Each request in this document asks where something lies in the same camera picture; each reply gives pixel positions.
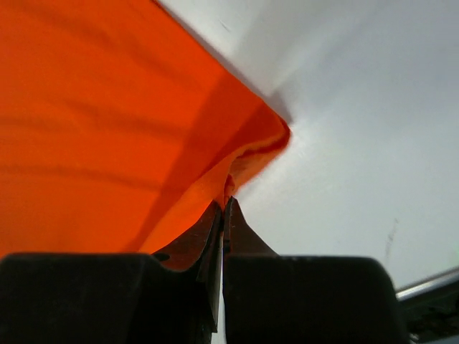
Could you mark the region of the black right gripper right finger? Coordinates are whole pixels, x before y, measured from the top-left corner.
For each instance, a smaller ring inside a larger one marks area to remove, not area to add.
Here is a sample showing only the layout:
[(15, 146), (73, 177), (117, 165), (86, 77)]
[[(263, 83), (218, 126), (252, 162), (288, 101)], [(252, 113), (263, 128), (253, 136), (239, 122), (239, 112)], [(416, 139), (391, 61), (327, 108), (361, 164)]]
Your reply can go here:
[(277, 254), (235, 199), (223, 233), (228, 343), (409, 342), (392, 281), (377, 260)]

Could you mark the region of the orange t-shirt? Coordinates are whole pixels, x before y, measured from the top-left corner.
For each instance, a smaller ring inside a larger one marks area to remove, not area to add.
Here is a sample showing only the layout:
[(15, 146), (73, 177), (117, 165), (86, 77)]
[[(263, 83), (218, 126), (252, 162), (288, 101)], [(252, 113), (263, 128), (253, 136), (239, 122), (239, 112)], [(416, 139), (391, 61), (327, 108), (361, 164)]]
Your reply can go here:
[(1, 3), (1, 253), (154, 253), (285, 149), (156, 1)]

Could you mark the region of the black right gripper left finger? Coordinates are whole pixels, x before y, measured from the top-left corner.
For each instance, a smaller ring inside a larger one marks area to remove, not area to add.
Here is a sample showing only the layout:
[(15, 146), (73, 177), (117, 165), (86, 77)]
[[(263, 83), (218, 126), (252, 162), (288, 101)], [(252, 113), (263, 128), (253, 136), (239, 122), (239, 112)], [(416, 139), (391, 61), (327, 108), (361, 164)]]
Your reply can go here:
[(3, 343), (210, 343), (222, 210), (153, 254), (15, 253), (1, 260)]

